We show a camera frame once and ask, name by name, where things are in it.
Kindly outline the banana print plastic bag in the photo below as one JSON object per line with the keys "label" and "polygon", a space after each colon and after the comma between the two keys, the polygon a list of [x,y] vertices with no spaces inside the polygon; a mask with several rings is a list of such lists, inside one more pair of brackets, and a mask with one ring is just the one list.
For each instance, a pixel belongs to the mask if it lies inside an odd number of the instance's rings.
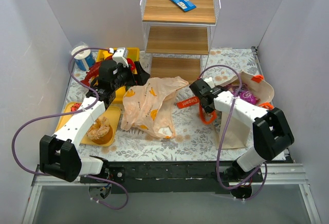
{"label": "banana print plastic bag", "polygon": [[177,92],[188,82],[181,77],[150,78],[143,86],[133,86],[124,94],[121,129],[138,128],[155,138],[176,136],[172,109]]}

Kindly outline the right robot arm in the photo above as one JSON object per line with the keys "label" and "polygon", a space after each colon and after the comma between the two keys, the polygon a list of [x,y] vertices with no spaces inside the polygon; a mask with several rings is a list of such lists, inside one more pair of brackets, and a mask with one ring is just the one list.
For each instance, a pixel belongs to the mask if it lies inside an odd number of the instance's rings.
{"label": "right robot arm", "polygon": [[205,80],[198,79],[190,89],[199,99],[206,113],[215,110],[231,116],[252,129],[253,147],[238,157],[223,175],[240,180],[265,161],[272,161],[278,154],[291,146],[295,139],[282,110],[275,107],[267,110],[252,105],[223,87],[211,87]]}

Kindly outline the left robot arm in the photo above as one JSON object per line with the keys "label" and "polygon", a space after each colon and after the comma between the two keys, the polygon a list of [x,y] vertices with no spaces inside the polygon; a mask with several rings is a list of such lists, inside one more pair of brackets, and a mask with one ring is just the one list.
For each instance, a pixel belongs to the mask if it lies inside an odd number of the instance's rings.
{"label": "left robot arm", "polygon": [[89,128],[113,102],[116,90],[123,86],[143,86],[150,78],[140,62],[134,64],[135,72],[130,66],[114,60],[100,63],[98,76],[88,86],[88,93],[77,112],[52,136],[41,138],[41,172],[68,182],[79,176],[102,174],[105,161],[94,156],[80,158],[77,148]]}

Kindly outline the purple snack bag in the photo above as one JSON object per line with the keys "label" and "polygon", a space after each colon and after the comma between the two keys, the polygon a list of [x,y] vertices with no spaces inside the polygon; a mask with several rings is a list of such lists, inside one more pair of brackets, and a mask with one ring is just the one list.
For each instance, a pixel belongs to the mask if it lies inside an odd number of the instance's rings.
{"label": "purple snack bag", "polygon": [[[232,94],[236,93],[237,89],[239,88],[239,83],[231,83],[226,86],[227,90],[230,91]],[[248,88],[246,84],[242,84],[241,89],[238,91],[238,96],[253,105],[256,105],[259,102],[259,98],[257,98]]]}

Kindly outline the beige canvas tote bag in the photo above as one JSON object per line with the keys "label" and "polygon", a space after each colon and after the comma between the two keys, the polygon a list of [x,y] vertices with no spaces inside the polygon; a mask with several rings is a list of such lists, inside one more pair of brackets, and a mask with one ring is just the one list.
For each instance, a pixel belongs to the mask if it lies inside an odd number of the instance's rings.
{"label": "beige canvas tote bag", "polygon": [[[239,83],[239,88],[234,94],[226,88],[231,83]],[[243,83],[260,99],[256,105],[238,96]],[[251,75],[244,71],[241,71],[238,77],[234,76],[220,84],[220,87],[225,90],[214,99],[214,106],[217,112],[222,113],[221,130],[218,132],[219,138],[222,135],[225,136],[222,148],[225,150],[244,148],[247,146],[254,119],[264,116],[267,109],[273,109],[271,101],[275,95],[274,88],[264,80],[262,75]]]}

